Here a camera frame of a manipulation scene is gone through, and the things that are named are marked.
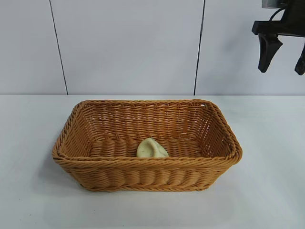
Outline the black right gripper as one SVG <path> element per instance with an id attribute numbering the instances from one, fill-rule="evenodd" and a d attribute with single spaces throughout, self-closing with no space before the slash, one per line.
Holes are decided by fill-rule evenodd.
<path id="1" fill-rule="evenodd" d="M 278 9 L 267 21 L 254 21 L 252 33 L 258 35 L 260 57 L 258 69 L 265 73 L 283 43 L 277 35 L 305 36 L 305 1 L 288 0 L 287 4 Z M 298 75 L 305 73 L 305 46 L 295 65 Z"/>

